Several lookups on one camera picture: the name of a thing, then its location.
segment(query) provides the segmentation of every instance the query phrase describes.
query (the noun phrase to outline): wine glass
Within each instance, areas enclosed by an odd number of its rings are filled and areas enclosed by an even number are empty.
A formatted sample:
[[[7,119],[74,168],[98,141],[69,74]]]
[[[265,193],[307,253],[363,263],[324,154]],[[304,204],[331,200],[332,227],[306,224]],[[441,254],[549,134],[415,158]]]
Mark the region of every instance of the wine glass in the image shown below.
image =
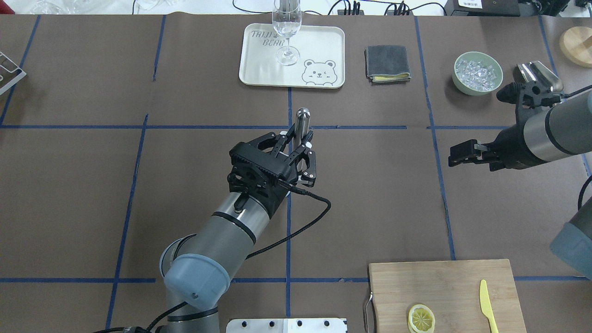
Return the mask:
[[[288,42],[287,46],[280,47],[275,53],[275,59],[284,66],[297,63],[300,52],[294,46],[290,46],[290,37],[294,36],[302,25],[300,0],[274,0],[271,21],[278,35],[286,38]]]

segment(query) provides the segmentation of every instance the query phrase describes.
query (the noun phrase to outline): bear drawing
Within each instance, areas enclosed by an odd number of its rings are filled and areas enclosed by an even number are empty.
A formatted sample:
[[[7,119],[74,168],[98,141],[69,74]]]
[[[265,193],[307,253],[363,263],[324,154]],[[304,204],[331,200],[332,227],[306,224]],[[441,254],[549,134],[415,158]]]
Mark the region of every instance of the bear drawing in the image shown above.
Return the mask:
[[[333,85],[337,81],[335,73],[335,62],[327,60],[325,62],[314,62],[306,60],[304,62],[304,73],[302,80],[307,85]]]

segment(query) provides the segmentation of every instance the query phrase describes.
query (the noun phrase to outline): white label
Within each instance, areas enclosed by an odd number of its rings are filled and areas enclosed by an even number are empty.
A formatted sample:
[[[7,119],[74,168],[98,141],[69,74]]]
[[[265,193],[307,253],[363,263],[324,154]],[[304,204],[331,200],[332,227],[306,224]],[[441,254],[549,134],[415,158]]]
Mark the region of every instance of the white label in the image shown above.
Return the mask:
[[[458,5],[468,8],[483,9],[483,6],[481,5],[481,0],[458,0]]]

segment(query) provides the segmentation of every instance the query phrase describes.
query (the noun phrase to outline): round wooden board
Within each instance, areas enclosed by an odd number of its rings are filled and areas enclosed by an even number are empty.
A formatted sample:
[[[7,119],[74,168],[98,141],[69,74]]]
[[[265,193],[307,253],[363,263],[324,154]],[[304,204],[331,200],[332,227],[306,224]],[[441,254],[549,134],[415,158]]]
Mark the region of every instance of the round wooden board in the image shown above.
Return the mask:
[[[559,39],[559,46],[569,60],[592,68],[592,28],[573,27],[566,30]]]

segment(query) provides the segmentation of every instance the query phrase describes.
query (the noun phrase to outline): bowl of ice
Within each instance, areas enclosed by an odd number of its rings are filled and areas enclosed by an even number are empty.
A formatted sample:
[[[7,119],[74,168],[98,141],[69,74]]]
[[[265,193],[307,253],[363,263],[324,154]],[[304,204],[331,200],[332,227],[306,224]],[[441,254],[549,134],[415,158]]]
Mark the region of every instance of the bowl of ice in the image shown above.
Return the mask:
[[[489,94],[500,87],[503,79],[500,64],[485,53],[466,52],[454,62],[452,81],[467,95]]]

